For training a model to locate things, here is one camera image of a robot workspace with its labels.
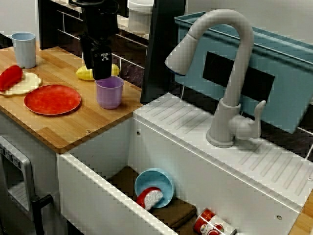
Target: red plate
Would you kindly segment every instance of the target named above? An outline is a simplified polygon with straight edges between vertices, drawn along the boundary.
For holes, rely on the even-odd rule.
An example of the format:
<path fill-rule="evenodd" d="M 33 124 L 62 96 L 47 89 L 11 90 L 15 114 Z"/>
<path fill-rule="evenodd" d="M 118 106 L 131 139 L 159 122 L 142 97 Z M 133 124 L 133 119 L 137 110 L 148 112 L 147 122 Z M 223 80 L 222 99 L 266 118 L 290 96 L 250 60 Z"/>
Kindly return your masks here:
<path fill-rule="evenodd" d="M 78 92 L 70 87 L 47 85 L 28 93 L 24 104 L 37 114 L 57 115 L 77 108 L 81 100 Z"/>

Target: purple cup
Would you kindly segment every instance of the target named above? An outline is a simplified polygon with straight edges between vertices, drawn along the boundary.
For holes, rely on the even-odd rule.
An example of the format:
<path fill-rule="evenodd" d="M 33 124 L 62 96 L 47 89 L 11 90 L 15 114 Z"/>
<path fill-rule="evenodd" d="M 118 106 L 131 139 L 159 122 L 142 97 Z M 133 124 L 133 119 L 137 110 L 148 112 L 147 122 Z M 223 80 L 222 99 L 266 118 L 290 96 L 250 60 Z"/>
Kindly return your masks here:
<path fill-rule="evenodd" d="M 97 101 L 104 109 L 115 109 L 122 102 L 124 80 L 120 77 L 111 76 L 96 80 Z"/>

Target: light blue bowl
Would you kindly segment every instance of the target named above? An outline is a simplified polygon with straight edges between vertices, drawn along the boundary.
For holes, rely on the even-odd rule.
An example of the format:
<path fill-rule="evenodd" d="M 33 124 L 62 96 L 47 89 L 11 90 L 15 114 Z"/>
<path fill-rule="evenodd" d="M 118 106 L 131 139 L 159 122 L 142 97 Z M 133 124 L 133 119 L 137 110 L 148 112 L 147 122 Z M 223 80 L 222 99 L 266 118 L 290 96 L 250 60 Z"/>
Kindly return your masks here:
<path fill-rule="evenodd" d="M 153 208 L 165 207 L 174 196 L 175 185 L 168 172 L 159 168 L 150 168 L 142 172 L 135 181 L 135 192 L 139 196 L 143 190 L 157 187 L 163 193 L 163 198 Z"/>

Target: red and white sponge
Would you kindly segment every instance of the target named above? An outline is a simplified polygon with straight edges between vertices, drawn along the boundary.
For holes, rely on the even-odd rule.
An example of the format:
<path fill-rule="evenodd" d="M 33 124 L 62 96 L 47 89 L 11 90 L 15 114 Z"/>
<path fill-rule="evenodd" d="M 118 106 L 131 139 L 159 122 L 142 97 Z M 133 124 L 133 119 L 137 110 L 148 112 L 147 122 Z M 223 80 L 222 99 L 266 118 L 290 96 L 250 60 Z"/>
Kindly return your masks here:
<path fill-rule="evenodd" d="M 157 187 L 150 187 L 137 197 L 137 203 L 149 211 L 156 203 L 158 203 L 163 197 L 163 193 Z"/>

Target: sink basin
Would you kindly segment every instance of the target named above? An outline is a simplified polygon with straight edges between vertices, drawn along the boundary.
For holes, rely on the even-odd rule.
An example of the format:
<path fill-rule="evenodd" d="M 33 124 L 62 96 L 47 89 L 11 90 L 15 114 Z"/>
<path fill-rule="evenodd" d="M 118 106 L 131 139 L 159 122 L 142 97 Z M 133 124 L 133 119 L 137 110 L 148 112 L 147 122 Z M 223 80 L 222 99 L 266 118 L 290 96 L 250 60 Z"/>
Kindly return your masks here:
<path fill-rule="evenodd" d="M 312 190 L 309 162 L 263 139 L 216 148 L 205 138 L 211 119 L 166 94 L 59 155 L 62 215 L 85 235 L 176 234 L 106 181 L 128 165 L 169 172 L 198 214 L 208 207 L 246 235 L 287 235 Z"/>

